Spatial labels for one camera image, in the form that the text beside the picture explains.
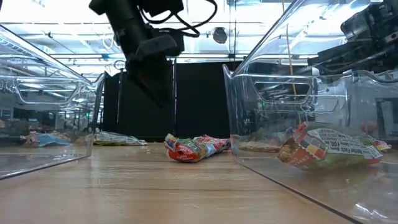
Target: ceiling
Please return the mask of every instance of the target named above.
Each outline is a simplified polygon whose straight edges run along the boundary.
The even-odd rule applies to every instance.
[[[213,6],[205,0],[183,1],[185,10],[179,16],[190,24],[204,21],[213,12]],[[240,54],[242,58],[283,11],[278,0],[234,0],[236,6],[227,4],[231,0],[215,1],[218,3],[216,16],[198,29],[199,38],[185,38],[185,51],[178,59],[180,62],[228,60],[228,54]],[[91,11],[89,3],[90,0],[3,1],[0,24],[93,82],[105,70],[111,75],[118,73],[123,67],[120,60],[124,57],[113,42],[107,17]],[[176,18],[171,18],[157,27],[181,26]],[[213,40],[216,27],[226,31],[225,44]],[[103,55],[114,57],[103,58]]]

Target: black cable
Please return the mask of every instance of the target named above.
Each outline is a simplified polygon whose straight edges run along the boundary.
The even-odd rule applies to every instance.
[[[143,10],[141,7],[139,8],[139,10],[140,10],[140,13],[141,13],[141,15],[143,16],[143,18],[144,18],[146,21],[148,21],[149,23],[151,23],[151,24],[163,24],[164,22],[166,22],[167,20],[169,20],[172,16],[175,16],[182,24],[185,25],[185,27],[179,28],[179,29],[161,28],[161,29],[159,29],[159,30],[160,30],[160,31],[166,31],[166,32],[179,32],[179,33],[181,33],[181,34],[184,35],[184,36],[196,38],[196,37],[199,37],[199,36],[200,36],[200,32],[199,32],[196,28],[197,28],[197,27],[200,27],[200,26],[203,26],[203,25],[205,25],[206,23],[210,22],[210,21],[212,20],[212,18],[214,18],[214,17],[216,16],[217,10],[218,10],[217,3],[216,3],[214,0],[205,0],[205,1],[210,2],[210,3],[212,3],[212,5],[214,5],[214,11],[213,11],[212,15],[211,15],[208,19],[206,19],[205,21],[200,22],[200,23],[198,23],[198,24],[196,24],[196,25],[194,25],[194,26],[192,26],[192,25],[190,25],[189,23],[187,23],[187,22],[186,22],[185,20],[183,20],[178,14],[170,13],[166,18],[161,19],[161,20],[158,20],[158,21],[155,21],[155,20],[149,19],[149,18],[145,15],[144,10]],[[185,32],[185,30],[192,30],[192,31],[194,32],[194,34],[190,34],[190,33],[188,33],[188,32]]]
[[[120,70],[121,68],[118,68],[118,63],[122,64],[122,68],[126,66],[126,61],[123,60],[117,60],[113,63],[113,67],[117,70]]]
[[[194,28],[197,28],[197,27],[201,27],[201,26],[205,25],[206,23],[210,22],[212,20],[212,18],[214,18],[216,16],[217,10],[218,10],[217,3],[214,0],[205,0],[205,1],[207,1],[209,3],[212,3],[214,5],[214,11],[213,11],[212,15],[207,20],[205,20],[203,22],[200,22],[200,23],[198,23],[198,24],[196,24],[194,26],[189,25],[189,26],[184,27],[184,28],[179,28],[178,30],[188,30],[188,29],[194,29]]]

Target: plastic bin handle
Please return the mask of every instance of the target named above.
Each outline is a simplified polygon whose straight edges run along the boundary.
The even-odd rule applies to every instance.
[[[19,89],[20,85],[23,84],[35,84],[35,85],[65,85],[65,86],[75,86],[75,89],[73,90],[73,92],[71,93],[71,95],[69,95],[65,100],[63,100],[62,102],[41,102],[41,101],[28,101],[25,100],[24,97],[22,97],[22,93]],[[72,102],[72,100],[77,96],[77,94],[81,93],[81,89],[82,89],[82,85],[80,83],[65,83],[65,84],[59,84],[59,83],[51,83],[51,82],[46,82],[46,83],[41,83],[41,82],[35,82],[35,83],[16,83],[14,85],[14,91],[15,93],[17,93],[19,99],[27,105],[34,105],[34,104],[42,104],[42,105],[67,105],[69,103]]]
[[[268,86],[259,90],[257,87],[258,84],[266,84]],[[282,85],[291,85],[294,90],[294,93],[291,94],[284,90],[281,90],[280,93],[277,92],[276,88],[278,86],[282,86]],[[307,90],[306,94],[297,94],[296,93],[296,89],[300,85],[308,86],[308,90]],[[285,82],[275,82],[275,81],[269,81],[269,82],[261,81],[260,82],[260,81],[258,81],[258,82],[253,83],[253,88],[263,102],[272,103],[272,104],[283,104],[283,105],[304,105],[308,102],[308,99],[310,98],[310,94],[312,93],[312,90],[313,90],[311,83],[295,82],[293,78],[291,78]],[[270,99],[267,99],[264,97],[265,93],[269,97],[277,95],[277,94],[279,94],[280,96],[289,96],[291,98],[296,96],[299,100],[270,100]]]

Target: robotic arm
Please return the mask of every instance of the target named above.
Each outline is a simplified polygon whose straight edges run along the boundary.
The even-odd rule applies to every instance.
[[[372,2],[365,10],[342,23],[347,43],[324,50],[308,64],[320,75],[367,70],[381,73],[394,70],[398,60],[398,1]]]
[[[183,37],[199,37],[197,27],[209,22],[217,12],[214,0],[206,0],[215,7],[214,13],[195,26],[186,23],[177,13],[184,9],[182,0],[92,0],[90,9],[98,15],[106,14],[114,31],[115,41],[126,57],[129,77],[159,106],[168,103],[166,77],[172,75],[171,64],[166,57],[176,57],[184,51]],[[154,17],[170,11],[161,21]],[[150,24],[162,24],[175,16],[186,27],[181,29],[156,29]]]

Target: plastic packaging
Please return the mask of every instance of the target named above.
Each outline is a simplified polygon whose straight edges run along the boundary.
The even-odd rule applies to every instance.
[[[217,139],[210,136],[200,136],[193,139],[176,138],[168,134],[165,138],[168,156],[179,162],[199,162],[213,154],[231,147],[229,139]]]
[[[102,131],[95,134],[94,144],[100,146],[146,146],[147,143],[133,136]]]
[[[303,123],[278,158],[303,170],[336,169],[381,161],[389,146],[367,134],[327,124]]]
[[[28,136],[21,136],[26,140],[23,147],[69,146],[71,140],[59,133],[42,134],[31,132]]]

